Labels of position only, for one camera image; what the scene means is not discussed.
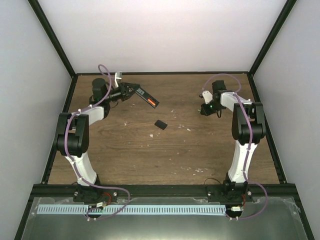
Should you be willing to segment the black remote control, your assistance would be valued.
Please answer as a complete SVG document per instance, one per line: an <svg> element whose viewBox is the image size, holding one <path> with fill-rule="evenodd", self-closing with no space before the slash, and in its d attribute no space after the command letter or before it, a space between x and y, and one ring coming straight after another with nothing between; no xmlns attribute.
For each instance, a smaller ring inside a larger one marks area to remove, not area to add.
<svg viewBox="0 0 320 240"><path fill-rule="evenodd" d="M147 91L145 91L143 88L139 88L136 92L135 92L141 99L143 99L146 103L148 103L152 108L156 108L159 105L159 101L156 100L153 96L151 96ZM153 100L156 105L152 105L150 102L148 102L148 99Z"/></svg>

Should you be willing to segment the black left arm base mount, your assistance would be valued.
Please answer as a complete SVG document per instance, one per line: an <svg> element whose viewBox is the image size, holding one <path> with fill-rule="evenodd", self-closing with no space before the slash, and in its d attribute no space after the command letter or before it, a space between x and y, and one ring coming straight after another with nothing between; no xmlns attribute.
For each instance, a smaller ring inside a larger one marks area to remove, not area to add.
<svg viewBox="0 0 320 240"><path fill-rule="evenodd" d="M75 186L74 202L98 203L98 202L115 202L118 198L117 190L107 190L95 188L92 186L82 186L77 182L73 182Z"/></svg>

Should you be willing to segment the orange battery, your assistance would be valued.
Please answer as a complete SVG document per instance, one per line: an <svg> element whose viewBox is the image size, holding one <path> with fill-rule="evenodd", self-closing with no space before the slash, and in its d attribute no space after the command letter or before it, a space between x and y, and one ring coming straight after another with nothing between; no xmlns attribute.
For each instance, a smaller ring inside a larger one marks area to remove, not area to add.
<svg viewBox="0 0 320 240"><path fill-rule="evenodd" d="M155 103L153 100L151 100L151 99L148 99L148 102L151 103L153 106L156 105L156 103Z"/></svg>

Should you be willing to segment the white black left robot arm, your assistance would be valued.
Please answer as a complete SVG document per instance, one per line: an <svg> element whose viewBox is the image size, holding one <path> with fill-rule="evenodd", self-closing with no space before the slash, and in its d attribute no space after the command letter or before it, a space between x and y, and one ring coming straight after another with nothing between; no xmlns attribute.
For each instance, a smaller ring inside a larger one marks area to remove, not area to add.
<svg viewBox="0 0 320 240"><path fill-rule="evenodd" d="M97 186L98 175L88 155L90 125L108 116L111 102L118 100L124 102L137 94L139 89L140 85L136 83L122 82L112 86L103 78L96 78L92 81L89 106L72 113L62 112L58 116L54 137L55 148L69 161L77 183L87 186L84 195L91 202L97 202L101 198L102 189Z"/></svg>

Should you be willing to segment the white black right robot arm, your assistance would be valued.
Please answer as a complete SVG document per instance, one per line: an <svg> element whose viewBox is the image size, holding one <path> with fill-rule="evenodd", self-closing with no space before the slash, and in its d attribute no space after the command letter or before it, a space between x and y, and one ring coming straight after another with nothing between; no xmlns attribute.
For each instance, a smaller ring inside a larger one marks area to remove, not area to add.
<svg viewBox="0 0 320 240"><path fill-rule="evenodd" d="M240 97L236 92L227 90L223 80L212 83L212 91L203 89L199 97L204 100L200 114L221 117L222 110L232 112L231 134L235 140L232 164L227 172L230 184L222 188L223 198L229 202L240 196L235 184L248 180L248 171L254 151L266 135L266 120L263 104Z"/></svg>

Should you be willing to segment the black battery compartment cover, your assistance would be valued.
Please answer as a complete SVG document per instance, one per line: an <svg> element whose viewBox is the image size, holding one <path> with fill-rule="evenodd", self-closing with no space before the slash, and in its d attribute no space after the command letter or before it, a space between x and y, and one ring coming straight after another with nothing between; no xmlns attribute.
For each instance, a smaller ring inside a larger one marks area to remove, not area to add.
<svg viewBox="0 0 320 240"><path fill-rule="evenodd" d="M156 127L158 127L159 129L161 129L161 130L165 130L167 128L167 126L168 126L167 123L165 123L165 122L163 122L163 121L161 121L159 119L154 123L154 125Z"/></svg>

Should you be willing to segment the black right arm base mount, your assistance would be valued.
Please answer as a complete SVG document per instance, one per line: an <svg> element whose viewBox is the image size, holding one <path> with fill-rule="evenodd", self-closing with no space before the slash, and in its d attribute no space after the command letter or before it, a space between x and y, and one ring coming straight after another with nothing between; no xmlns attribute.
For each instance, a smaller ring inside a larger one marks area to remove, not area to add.
<svg viewBox="0 0 320 240"><path fill-rule="evenodd" d="M217 184L207 184L206 182L208 180L214 180ZM240 202L246 200L248 182L232 181L228 173L222 182L216 178L210 177L204 181L203 185L207 196L211 199L215 199L217 202Z"/></svg>

